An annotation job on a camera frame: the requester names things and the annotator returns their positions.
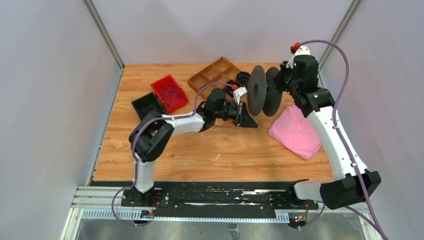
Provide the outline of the black cable spool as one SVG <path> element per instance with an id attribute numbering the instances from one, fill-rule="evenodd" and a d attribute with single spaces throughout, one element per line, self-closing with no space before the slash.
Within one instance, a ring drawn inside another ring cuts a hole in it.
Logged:
<path id="1" fill-rule="evenodd" d="M 263 112 L 272 117 L 277 113 L 283 97 L 283 92 L 277 89 L 279 72 L 275 66 L 267 71 L 260 65 L 253 68 L 247 85 L 247 106 L 251 115 Z"/>

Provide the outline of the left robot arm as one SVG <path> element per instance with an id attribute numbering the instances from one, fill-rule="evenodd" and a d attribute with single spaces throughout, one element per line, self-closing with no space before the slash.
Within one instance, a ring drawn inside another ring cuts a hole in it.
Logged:
<path id="1" fill-rule="evenodd" d="M 128 140 L 134 158 L 134 178 L 125 197 L 142 207 L 149 206 L 153 196 L 155 161 L 164 152 L 173 136 L 204 132 L 217 119 L 232 121 L 236 127 L 257 128 L 245 102 L 229 101 L 224 89 L 214 88 L 192 112 L 165 115 L 150 111 L 130 134 Z"/>

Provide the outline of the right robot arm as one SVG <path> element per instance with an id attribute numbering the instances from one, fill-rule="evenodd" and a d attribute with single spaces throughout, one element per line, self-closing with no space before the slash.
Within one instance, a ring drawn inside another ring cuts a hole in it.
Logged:
<path id="1" fill-rule="evenodd" d="M 296 55 L 280 64 L 274 81 L 277 90 L 293 98 L 317 133 L 330 162 L 333 181 L 297 180 L 287 189 L 286 203 L 297 209 L 306 201 L 316 201 L 331 210 L 368 203 L 381 176 L 369 170 L 349 142 L 332 94 L 318 85 L 318 66 L 314 56 Z"/>

